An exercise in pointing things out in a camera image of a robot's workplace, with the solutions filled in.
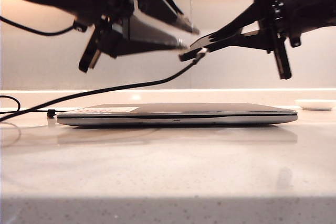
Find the laptop lid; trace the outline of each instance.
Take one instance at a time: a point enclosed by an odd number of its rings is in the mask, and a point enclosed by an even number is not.
[[[60,113],[73,126],[151,124],[275,124],[297,119],[294,110],[250,103],[102,104]]]

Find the speckled countertop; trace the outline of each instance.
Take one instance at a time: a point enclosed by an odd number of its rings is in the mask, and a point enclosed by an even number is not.
[[[1,124],[1,223],[336,223],[336,111],[265,127]]]

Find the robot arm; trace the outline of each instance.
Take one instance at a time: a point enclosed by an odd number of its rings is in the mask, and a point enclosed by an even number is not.
[[[73,14],[74,28],[95,29],[80,60],[79,69],[93,68],[102,52],[112,57],[152,50],[183,49],[181,40],[141,22],[133,14],[134,0],[27,0]],[[137,0],[145,14],[169,25],[198,34],[173,0]]]
[[[243,27],[258,21],[259,30],[242,34]],[[191,45],[180,60],[196,57],[202,48],[212,52],[240,46],[274,52],[281,79],[291,78],[284,41],[301,45],[300,36],[320,27],[336,25],[336,0],[254,0],[242,14],[220,30]]]

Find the cable connector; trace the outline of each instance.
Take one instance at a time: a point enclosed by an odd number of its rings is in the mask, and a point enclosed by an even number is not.
[[[195,59],[193,60],[193,63],[196,65],[207,53],[209,50],[205,47],[202,47],[200,51],[196,54]]]

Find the black cable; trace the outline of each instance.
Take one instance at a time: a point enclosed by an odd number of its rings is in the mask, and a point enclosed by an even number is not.
[[[179,77],[184,72],[188,71],[192,66],[196,65],[204,56],[205,56],[205,54],[197,54],[197,57],[188,66],[186,66],[185,68],[183,68],[182,70],[180,70],[176,74],[174,74],[174,75],[172,75],[168,78],[162,79],[162,80],[150,81],[150,82],[141,82],[141,83],[122,85],[122,86],[104,88],[104,89],[97,89],[97,90],[92,90],[92,91],[86,91],[86,92],[82,92],[82,93],[67,95],[65,97],[57,98],[57,99],[51,100],[49,102],[42,103],[42,104],[37,105],[35,107],[32,107],[30,109],[17,111],[15,113],[10,114],[10,115],[4,116],[3,118],[0,118],[0,122],[5,121],[5,120],[10,119],[10,118],[13,118],[15,116],[23,115],[23,114],[26,114],[26,113],[29,113],[29,112],[34,112],[38,109],[42,109],[44,107],[53,105],[55,103],[64,102],[64,101],[74,99],[74,98],[85,97],[87,95],[105,93],[105,92],[116,91],[116,90],[133,89],[133,88],[148,87],[148,86],[163,84],[163,83],[169,82],[169,81]]]
[[[15,113],[17,111],[20,111],[21,108],[21,104],[19,102],[19,100],[17,100],[15,97],[11,97],[9,95],[0,95],[0,98],[8,98],[11,99],[13,101],[15,101],[17,103],[17,110],[16,111],[2,111],[0,112],[0,114],[11,114],[11,113]],[[49,113],[51,110],[35,110],[32,112],[44,112],[44,113]],[[65,110],[53,110],[54,112],[65,112]]]
[[[0,16],[0,20],[9,24],[9,25],[12,25],[12,26],[15,26],[17,28],[23,29],[25,31],[29,31],[31,33],[38,34],[38,35],[43,35],[43,36],[57,36],[57,35],[65,34],[65,33],[71,31],[74,28],[73,26],[70,26],[70,27],[68,27],[68,28],[66,28],[62,31],[56,31],[54,33],[46,33],[44,31],[38,31],[38,30],[35,30],[35,29],[32,29],[32,28],[20,25],[20,24],[15,23],[15,22],[7,19],[7,18],[4,18],[3,16]]]
[[[8,99],[11,99],[11,100],[15,101],[17,103],[17,110],[16,111],[20,110],[21,103],[15,97],[10,97],[9,95],[0,95],[0,98],[8,98]],[[5,111],[5,112],[0,112],[0,114],[8,114],[8,113],[14,113],[14,112],[15,111]]]

